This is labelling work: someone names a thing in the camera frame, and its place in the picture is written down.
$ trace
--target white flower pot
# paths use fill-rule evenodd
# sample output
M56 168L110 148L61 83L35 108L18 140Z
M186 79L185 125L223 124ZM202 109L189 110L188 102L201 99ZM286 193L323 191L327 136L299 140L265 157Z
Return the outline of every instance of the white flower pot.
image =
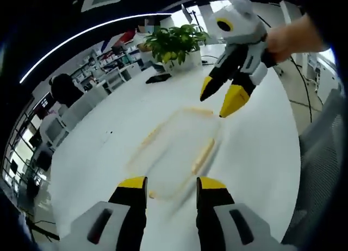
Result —
M170 60L163 64L166 72L175 74L186 72L202 65L201 51L190 52L186 55L185 62L179 65L178 60Z

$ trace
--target potted plant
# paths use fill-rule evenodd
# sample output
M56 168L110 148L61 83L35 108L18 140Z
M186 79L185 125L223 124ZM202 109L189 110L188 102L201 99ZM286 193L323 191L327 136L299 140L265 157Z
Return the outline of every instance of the potted plant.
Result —
M160 28L146 37L145 45L151 47L152 57L162 62L167 72L186 71L202 64L199 43L206 44L208 33L198 26Z

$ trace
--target computer monitor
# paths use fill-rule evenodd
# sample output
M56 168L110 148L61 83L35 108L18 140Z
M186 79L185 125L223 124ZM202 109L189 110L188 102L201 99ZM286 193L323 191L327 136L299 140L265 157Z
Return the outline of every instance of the computer monitor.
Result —
M182 4L181 4L181 10L182 10L183 14L185 15L186 19L189 21L189 23L191 23L192 17L190 15L189 11Z

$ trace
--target human hand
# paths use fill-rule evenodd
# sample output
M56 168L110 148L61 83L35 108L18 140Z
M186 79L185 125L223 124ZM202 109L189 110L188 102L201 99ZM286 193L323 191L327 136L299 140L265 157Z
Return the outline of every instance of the human hand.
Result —
M287 60L293 53L285 27L273 29L267 35L266 42L268 51L273 55L276 63Z
M286 26L272 29L266 42L268 51L277 63L285 61L293 53L320 52L328 48L308 15L303 15Z

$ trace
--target black phone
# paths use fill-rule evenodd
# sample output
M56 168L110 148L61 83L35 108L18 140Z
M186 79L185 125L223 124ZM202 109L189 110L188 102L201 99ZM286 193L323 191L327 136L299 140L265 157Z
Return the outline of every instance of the black phone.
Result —
M155 76L152 76L151 78L149 78L149 79L146 81L146 84L166 81L166 80L169 79L171 76L172 76L172 75L170 75L169 73L164 73L164 74L155 75Z

